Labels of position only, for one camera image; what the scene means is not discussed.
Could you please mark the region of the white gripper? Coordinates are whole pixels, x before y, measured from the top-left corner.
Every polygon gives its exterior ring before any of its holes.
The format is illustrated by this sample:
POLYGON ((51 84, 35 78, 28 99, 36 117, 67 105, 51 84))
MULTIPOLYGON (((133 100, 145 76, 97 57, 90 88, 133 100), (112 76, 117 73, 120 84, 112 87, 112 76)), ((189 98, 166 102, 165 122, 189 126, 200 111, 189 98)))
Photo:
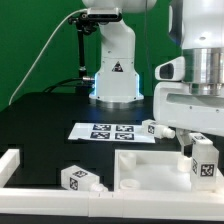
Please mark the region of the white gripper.
POLYGON ((181 153, 191 156, 189 130, 224 137, 224 87, 219 96, 203 96, 191 95, 187 84, 160 82, 154 91, 153 116, 159 124, 177 128, 181 153))

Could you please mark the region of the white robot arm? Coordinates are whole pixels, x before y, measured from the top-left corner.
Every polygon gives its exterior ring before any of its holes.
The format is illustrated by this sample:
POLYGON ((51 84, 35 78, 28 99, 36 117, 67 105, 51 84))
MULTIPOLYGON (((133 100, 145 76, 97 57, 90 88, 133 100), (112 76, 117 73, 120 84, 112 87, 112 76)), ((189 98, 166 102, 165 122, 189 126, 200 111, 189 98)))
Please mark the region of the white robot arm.
MULTIPOLYGON (((143 98, 131 64, 135 34, 119 15, 149 10, 156 2, 83 0, 102 36, 92 100, 110 105, 143 98)), ((180 130, 224 137, 224 0, 171 0, 166 18, 181 55, 155 68, 153 116, 180 130)))

